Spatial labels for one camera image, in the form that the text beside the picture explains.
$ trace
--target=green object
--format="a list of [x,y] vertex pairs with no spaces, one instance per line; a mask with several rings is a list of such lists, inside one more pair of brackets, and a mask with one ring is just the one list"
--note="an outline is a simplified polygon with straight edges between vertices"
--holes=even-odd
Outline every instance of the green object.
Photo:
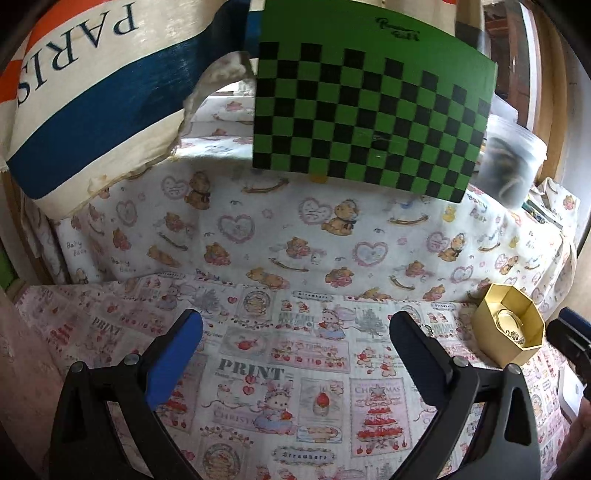
[[350,0],[268,0],[253,166],[460,202],[496,65],[462,41]]
[[0,244],[0,287],[6,290],[16,280],[17,275],[12,268],[4,247]]

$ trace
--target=patterned tablecloth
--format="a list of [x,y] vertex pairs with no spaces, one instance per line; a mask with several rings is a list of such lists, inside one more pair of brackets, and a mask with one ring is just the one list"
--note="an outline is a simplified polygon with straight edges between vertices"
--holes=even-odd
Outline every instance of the patterned tablecloth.
[[[347,180],[251,168],[253,97],[210,97],[172,160],[104,191],[58,222],[32,202],[57,283],[160,271],[377,299],[472,301],[515,285],[548,317],[568,292],[578,199],[547,180],[565,228],[510,212],[470,186],[454,204]],[[63,255],[65,265],[60,263]]]
[[[475,307],[466,303],[306,293],[168,273],[30,287],[17,304],[62,375],[77,360],[101,367],[143,352],[188,307],[202,313],[204,338],[158,413],[206,480],[389,479],[435,414],[389,340],[396,311],[409,312],[450,355],[490,365],[470,327]],[[563,361],[545,345],[524,366],[543,478],[566,428],[556,395]],[[474,406],[444,473],[459,466],[481,408]],[[112,411],[130,460],[145,470],[120,411]]]

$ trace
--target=container lid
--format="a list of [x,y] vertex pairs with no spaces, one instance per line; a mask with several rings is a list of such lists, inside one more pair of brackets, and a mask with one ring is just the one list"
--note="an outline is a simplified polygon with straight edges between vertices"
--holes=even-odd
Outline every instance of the container lid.
[[499,136],[503,140],[519,142],[523,148],[531,152],[541,162],[547,158],[548,147],[544,141],[520,125],[496,115],[489,115],[486,125],[486,136]]

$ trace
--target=gold box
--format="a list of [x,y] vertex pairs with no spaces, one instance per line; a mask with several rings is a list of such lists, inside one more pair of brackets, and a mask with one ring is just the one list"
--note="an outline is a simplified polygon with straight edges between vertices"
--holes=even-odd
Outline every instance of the gold box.
[[[501,331],[496,314],[507,309],[521,320],[523,345],[517,345]],[[472,316],[472,329],[478,347],[501,368],[507,364],[523,365],[541,348],[545,324],[534,302],[513,286],[493,283]]]

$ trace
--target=translucent plastic bucket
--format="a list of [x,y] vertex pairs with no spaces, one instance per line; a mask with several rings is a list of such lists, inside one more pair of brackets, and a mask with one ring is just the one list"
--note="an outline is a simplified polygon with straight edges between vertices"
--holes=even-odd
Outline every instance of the translucent plastic bucket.
[[475,185],[510,210],[523,205],[548,147],[525,128],[491,115]]

